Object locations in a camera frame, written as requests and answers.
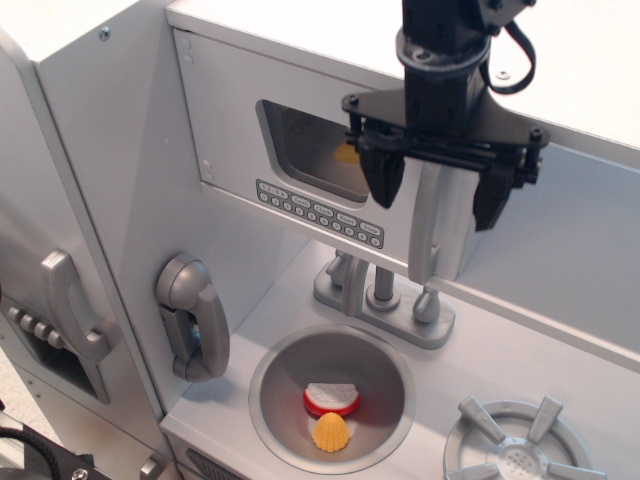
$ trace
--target black cable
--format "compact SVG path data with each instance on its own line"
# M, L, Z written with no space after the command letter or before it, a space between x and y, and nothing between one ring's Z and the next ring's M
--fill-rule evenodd
M35 435L32 435L22 430L16 430L14 428L0 427L0 438L12 438L18 440L26 445L33 447L47 462L49 469L51 470L51 479L60 480L60 467L58 461L53 452L47 447L42 440Z
M533 76L536 73L536 51L533 48L533 44L531 43L531 41L526 37L522 30L520 30L514 20L512 20L505 26L505 30L511 36L511 38L513 38L515 42L520 46L520 48L524 51L525 55L529 59L529 62L531 63L529 72L524 76L522 80L520 80L515 85L509 85L506 87L496 87L495 85L493 85L493 83L491 83L491 78L489 77L488 61L484 62L480 66L480 73L482 74L484 83L486 83L491 90L501 95L511 95L527 88L527 86L533 80Z

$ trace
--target screw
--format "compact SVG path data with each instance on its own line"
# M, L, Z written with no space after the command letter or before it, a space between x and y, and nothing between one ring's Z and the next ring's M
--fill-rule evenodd
M533 127L529 132L529 138L533 141L540 141L542 138L542 129L540 127Z
M100 37L100 40L106 42L111 36L111 29L109 27L102 27L98 36Z
M87 472L84 468L79 468L73 475L71 475L71 480L86 480L89 478L89 472Z
M431 58L431 53L425 50L418 50L413 54L413 59L416 62L425 63Z
M489 32L489 35L497 37L498 35L500 35L502 28L498 27L497 25L489 25L487 31Z

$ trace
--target refrigerator door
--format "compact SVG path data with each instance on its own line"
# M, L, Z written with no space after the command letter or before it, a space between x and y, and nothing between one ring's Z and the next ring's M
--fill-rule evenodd
M33 65L3 30L0 46L0 348L166 463L162 410ZM55 417L65 445L84 451L86 426ZM98 463L107 449L91 452Z
M112 32L107 41L100 40L99 28L89 29L32 60L139 351L168 411L191 382L174 373L176 355L155 295L167 263L189 254L206 266L233 334L307 239L202 194L161 3L167 2L134 2L105 17L101 24ZM74 12L64 3L60 8ZM27 42L28 35L20 40ZM60 248L75 262L70 247L47 248L44 256ZM211 381L224 385L226 377Z

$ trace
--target yellow toy food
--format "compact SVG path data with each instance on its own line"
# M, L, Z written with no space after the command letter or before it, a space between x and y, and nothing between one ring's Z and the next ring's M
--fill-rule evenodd
M360 155L356 152L353 145L349 145L347 143L343 143L336 147L333 151L333 158L343 163L360 163Z
M320 450L337 452L349 443L349 428L337 413L329 412L320 417L313 429L313 442Z

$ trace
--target toy food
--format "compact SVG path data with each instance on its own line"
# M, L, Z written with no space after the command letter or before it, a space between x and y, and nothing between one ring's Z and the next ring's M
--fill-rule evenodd
M350 383L310 383L303 394L304 406L313 415L333 412L345 416L360 403L360 394Z
M349 428L337 413L329 412L320 417L313 429L313 443L325 452L337 452L349 443Z

